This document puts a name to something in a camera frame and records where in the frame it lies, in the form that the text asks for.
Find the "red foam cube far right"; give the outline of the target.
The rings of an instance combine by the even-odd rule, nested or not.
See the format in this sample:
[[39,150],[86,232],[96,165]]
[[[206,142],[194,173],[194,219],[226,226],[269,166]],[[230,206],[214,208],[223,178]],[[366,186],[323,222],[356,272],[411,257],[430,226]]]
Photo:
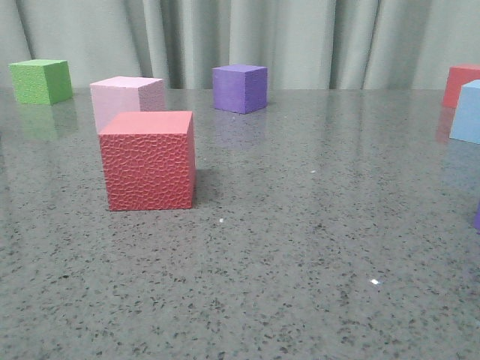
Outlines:
[[480,66],[478,64],[458,64],[449,68],[442,105],[456,108],[461,93],[461,87],[473,80],[478,80]]

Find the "purple foam cube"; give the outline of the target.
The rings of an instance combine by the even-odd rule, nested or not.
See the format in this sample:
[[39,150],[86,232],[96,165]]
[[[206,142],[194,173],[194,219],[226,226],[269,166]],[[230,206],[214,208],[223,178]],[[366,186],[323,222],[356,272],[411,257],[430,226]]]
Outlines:
[[267,106],[268,68],[248,64],[213,67],[212,86],[215,109],[252,113]]

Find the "light blue foam cube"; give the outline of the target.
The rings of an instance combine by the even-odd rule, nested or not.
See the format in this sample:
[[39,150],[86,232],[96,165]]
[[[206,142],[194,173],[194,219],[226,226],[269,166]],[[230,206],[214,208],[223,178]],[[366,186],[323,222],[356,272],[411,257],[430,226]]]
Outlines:
[[479,79],[461,87],[449,138],[479,144]]

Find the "pink foam cube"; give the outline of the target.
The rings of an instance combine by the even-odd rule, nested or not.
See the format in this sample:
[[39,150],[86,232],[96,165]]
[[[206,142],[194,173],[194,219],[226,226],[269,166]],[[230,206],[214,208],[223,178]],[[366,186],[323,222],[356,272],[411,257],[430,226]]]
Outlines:
[[115,76],[93,82],[89,88],[98,133],[119,113],[166,109],[162,79]]

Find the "purple cube at right edge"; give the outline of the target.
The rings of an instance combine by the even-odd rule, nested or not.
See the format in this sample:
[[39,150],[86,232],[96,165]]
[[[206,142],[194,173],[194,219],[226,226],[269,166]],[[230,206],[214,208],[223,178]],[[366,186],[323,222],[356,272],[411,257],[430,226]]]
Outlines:
[[475,229],[480,230],[480,203],[477,206],[477,210],[473,220],[473,226]]

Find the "grey-green curtain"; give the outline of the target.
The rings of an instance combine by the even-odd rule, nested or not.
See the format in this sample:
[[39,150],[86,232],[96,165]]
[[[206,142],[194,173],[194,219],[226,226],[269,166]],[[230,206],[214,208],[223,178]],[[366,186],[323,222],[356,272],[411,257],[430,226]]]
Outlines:
[[268,68],[271,89],[441,89],[479,62],[477,1],[3,1],[12,62],[65,59],[72,83],[115,75],[207,89],[211,70]]

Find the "green foam cube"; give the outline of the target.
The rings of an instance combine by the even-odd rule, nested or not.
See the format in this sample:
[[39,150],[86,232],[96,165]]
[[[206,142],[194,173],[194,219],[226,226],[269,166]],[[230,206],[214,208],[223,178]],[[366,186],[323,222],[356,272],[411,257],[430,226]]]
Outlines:
[[10,63],[13,90],[20,104],[57,104],[73,97],[66,60],[34,59]]

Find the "red textured foam cube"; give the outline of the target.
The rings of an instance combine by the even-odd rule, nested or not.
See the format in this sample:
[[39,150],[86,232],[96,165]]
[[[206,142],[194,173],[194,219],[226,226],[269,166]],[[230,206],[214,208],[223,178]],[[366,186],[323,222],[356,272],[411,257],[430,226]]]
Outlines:
[[191,111],[121,112],[98,138],[111,211],[192,207],[196,164]]

